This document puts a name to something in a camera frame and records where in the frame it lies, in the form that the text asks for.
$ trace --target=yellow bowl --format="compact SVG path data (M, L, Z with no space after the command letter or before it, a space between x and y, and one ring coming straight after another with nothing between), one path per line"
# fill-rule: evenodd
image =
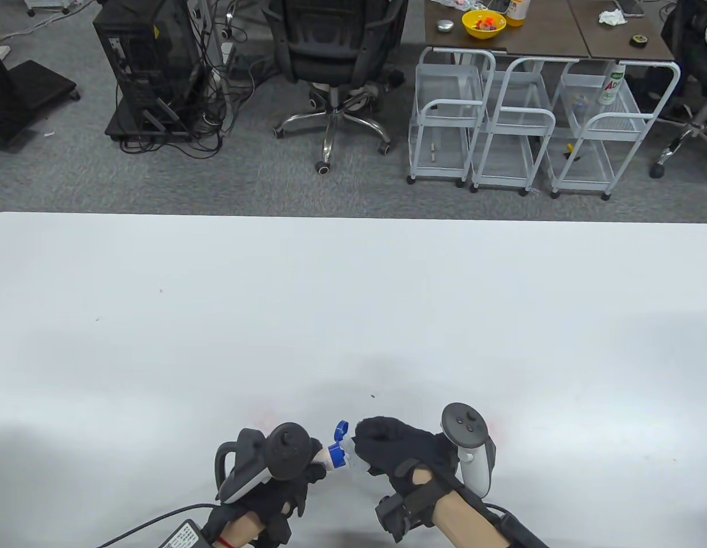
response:
M479 31L476 29L478 21L483 21L487 18L492 18L495 24L494 31ZM463 14L463 26L465 31L470 34L473 38L479 40L487 40L494 37L496 34L505 29L505 17L503 13L498 13L498 11L493 10L476 10L468 11Z

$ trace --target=dark wooden desk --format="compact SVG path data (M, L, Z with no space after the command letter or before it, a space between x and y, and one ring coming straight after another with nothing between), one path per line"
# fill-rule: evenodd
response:
M648 17L628 18L625 25L611 27L598 23L602 11L615 9L615 4L610 0L569 0L569 3L590 57L626 61L674 60L671 50L661 38L661 33ZM643 49L631 46L630 39L635 34L647 36L648 45Z
M589 57L575 16L567 0L537 0L529 7L526 23L520 28L507 27L490 40L473 38L463 27L463 12L424 0L424 37L433 47L465 47L502 51L508 55L542 55L542 57ZM440 19L455 23L452 31L437 30Z

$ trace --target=gray carpet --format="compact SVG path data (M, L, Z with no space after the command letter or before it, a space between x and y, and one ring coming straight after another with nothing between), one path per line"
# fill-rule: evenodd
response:
M405 34L418 48L422 25L412 23L418 19L412 15L421 13L423 2L411 0ZM31 23L20 0L0 0L0 10L13 14L3 17L13 26L0 25L0 34ZM0 211L707 222L706 143L696 140L681 149L663 180L646 174L651 158L674 135L670 126L654 128L607 203L594 194L552 200L543 177L540 191L526 198L504 190L471 195L439 180L408 186L411 78L387 96L379 114L397 140L392 153L379 156L373 135L346 128L325 177L312 168L322 133L272 138L270 128L278 119L307 104L306 88L281 78L257 90L214 159L194 161L173 149L127 156L103 135L114 110L115 85L91 25L97 11L92 6L6 42L13 48L7 65L32 58L77 81L83 99L40 120L19 152L0 151ZM615 153L621 151L625 147L617 146Z

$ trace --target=orange juice bottle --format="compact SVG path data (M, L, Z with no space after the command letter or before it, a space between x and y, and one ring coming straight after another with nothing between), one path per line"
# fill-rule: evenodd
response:
M511 26L521 26L526 21L526 11L531 0L511 0L505 12L505 21Z

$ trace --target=white table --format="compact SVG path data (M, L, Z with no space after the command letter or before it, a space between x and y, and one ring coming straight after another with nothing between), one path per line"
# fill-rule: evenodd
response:
M0 214L0 546L210 502L242 427L456 400L552 548L707 548L707 226ZM389 491L330 475L291 548L393 546Z

